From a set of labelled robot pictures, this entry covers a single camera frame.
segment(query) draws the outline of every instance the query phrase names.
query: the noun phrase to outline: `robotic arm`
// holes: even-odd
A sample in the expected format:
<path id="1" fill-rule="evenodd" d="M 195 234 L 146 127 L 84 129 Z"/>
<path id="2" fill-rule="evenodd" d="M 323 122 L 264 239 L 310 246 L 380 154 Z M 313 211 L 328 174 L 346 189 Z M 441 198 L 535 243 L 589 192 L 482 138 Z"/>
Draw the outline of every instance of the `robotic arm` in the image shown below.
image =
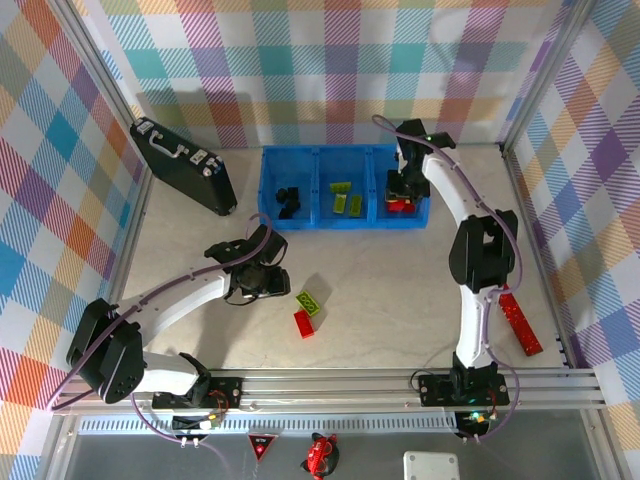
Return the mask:
<path id="1" fill-rule="evenodd" d="M 497 365 L 485 348 L 484 332 L 488 322 L 489 292 L 506 283 L 507 275 L 515 266 L 515 253 L 506 233 L 478 205 L 468 185 L 456 172 L 461 167 L 456 144 L 451 137 L 447 133 L 427 134 L 419 119 L 405 121 L 396 132 L 424 138 L 456 162 L 452 167 L 434 154 L 432 148 L 398 138 L 398 170 L 388 172 L 386 198 L 405 198 L 417 203 L 430 195 L 430 186 L 433 185 L 453 215 L 458 231 L 449 253 L 449 269 L 460 285 L 462 318 L 460 339 L 450 371 L 454 386 L 451 396 L 461 404 L 482 402 L 488 390 L 505 390 L 501 388 L 504 377 L 497 373 Z M 518 227 L 515 213 L 497 210 L 496 214 L 515 237 Z M 428 377 L 423 380 L 433 382 Z M 438 391 L 440 385 L 434 387 L 432 390 Z M 436 396 L 429 397 L 422 398 L 423 404 L 430 401 L 438 404 Z M 508 403 L 508 396 L 499 397 L 499 404 Z"/>
<path id="2" fill-rule="evenodd" d="M 218 381 L 189 354 L 159 355 L 143 352 L 143 348 L 165 328 L 210 300 L 228 301 L 237 290 L 248 299 L 245 304 L 289 293 L 289 276 L 279 266 L 287 242 L 275 231 L 271 231 L 257 255 L 235 262 L 255 251 L 266 233 L 267 228 L 260 225 L 247 240 L 213 245 L 200 265 L 119 305 L 109 305 L 102 299 L 92 302 L 82 315 L 67 353 L 67 363 L 74 367 L 96 339 L 120 321 L 78 371 L 105 403 L 118 402 L 131 393 L 166 392 L 156 395 L 159 401 L 164 395 L 171 404 L 213 408 L 216 399 L 209 396 L 210 392 L 228 390 L 225 396 L 233 407 L 234 397 L 239 397 L 237 387 L 241 379 Z M 278 255 L 280 261 L 273 263 Z M 120 318 L 129 311 L 135 312 L 134 322 Z"/>

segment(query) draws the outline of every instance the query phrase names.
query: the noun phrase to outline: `white robotic arm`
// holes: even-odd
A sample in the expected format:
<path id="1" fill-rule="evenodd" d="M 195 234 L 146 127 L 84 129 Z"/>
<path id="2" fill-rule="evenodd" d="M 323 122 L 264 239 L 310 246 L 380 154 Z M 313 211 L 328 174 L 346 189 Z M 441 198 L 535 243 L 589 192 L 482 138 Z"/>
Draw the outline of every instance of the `white robotic arm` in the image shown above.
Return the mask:
<path id="1" fill-rule="evenodd" d="M 164 392 L 186 407 L 213 401 L 207 395 L 221 385 L 195 358 L 143 348 L 192 310 L 213 299 L 227 300 L 236 290 L 249 299 L 246 303 L 289 293 L 288 274 L 279 267 L 287 243 L 275 231 L 265 238 L 267 230 L 261 225 L 247 240 L 213 245 L 199 265 L 119 305 L 102 299 L 89 304 L 67 353 L 69 365 L 106 403 L 136 392 Z"/>
<path id="2" fill-rule="evenodd" d="M 456 150 L 447 150 L 454 160 L 459 161 Z M 460 227 L 461 223 L 469 217 L 482 217 L 486 214 L 471 197 L 458 174 L 440 157 L 433 154 L 426 155 L 422 164 L 422 173 L 442 196 L 457 227 Z M 467 285 L 460 285 L 462 318 L 456 354 L 467 368 L 484 367 L 492 361 L 482 344 L 485 299 L 492 288 L 484 287 L 474 293 Z"/>

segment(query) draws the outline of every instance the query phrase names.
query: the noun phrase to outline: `yellow-green block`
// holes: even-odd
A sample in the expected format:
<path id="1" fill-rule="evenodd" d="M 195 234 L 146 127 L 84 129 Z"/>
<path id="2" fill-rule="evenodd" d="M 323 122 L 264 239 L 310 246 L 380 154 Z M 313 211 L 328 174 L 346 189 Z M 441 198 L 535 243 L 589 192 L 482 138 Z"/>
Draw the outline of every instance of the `yellow-green block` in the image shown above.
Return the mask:
<path id="1" fill-rule="evenodd" d="M 296 295 L 296 300 L 302 308 L 304 308 L 310 317 L 313 317 L 320 311 L 320 305 L 313 299 L 311 295 L 305 290 Z"/>
<path id="2" fill-rule="evenodd" d="M 349 193 L 351 191 L 351 182 L 330 183 L 329 190 L 331 190 L 331 193 Z"/>
<path id="3" fill-rule="evenodd" d="M 344 213 L 346 206 L 347 196 L 342 193 L 337 193 L 336 199 L 333 201 L 333 213 Z"/>
<path id="4" fill-rule="evenodd" d="M 349 216 L 359 217 L 362 213 L 362 196 L 351 195 L 351 204 L 349 205 Z"/>

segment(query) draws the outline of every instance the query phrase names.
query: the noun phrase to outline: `black toy part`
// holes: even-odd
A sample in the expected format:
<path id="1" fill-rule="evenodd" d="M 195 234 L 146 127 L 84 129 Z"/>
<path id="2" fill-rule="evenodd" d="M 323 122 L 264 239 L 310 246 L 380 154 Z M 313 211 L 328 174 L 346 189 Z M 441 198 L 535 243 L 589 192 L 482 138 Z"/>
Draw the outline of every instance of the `black toy part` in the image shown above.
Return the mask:
<path id="1" fill-rule="evenodd" d="M 276 192 L 276 202 L 284 203 L 287 201 L 287 190 L 281 188 Z"/>
<path id="2" fill-rule="evenodd" d="M 297 198 L 291 198 L 287 201 L 286 208 L 291 212 L 297 212 L 300 210 L 300 201 Z"/>
<path id="3" fill-rule="evenodd" d="M 289 187 L 287 188 L 287 198 L 289 200 L 299 200 L 300 194 L 298 192 L 298 187 Z"/>
<path id="4" fill-rule="evenodd" d="M 293 218 L 293 212 L 291 210 L 286 207 L 280 210 L 280 213 L 278 214 L 278 220 L 290 220 L 291 218 Z"/>

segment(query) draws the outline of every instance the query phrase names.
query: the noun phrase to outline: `briefcase handle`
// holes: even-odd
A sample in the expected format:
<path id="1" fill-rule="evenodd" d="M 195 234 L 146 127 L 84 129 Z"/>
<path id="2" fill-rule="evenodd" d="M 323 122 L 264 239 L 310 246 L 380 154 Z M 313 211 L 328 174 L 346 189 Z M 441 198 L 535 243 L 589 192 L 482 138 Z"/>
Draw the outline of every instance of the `briefcase handle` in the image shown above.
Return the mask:
<path id="1" fill-rule="evenodd" d="M 149 136 L 149 145 L 151 145 L 153 148 L 155 148 L 159 152 L 164 153 L 168 157 L 178 158 L 182 154 L 187 155 L 189 153 L 189 149 L 187 149 L 187 147 L 185 147 L 182 144 L 179 144 L 178 147 L 176 148 L 176 151 L 174 153 L 171 153 L 169 150 L 164 148 L 162 145 L 158 145 L 157 143 L 155 143 L 154 140 L 156 138 L 158 140 L 162 140 L 162 134 L 160 132 L 158 132 L 157 130 L 154 130 L 153 132 L 151 132 L 151 135 Z"/>

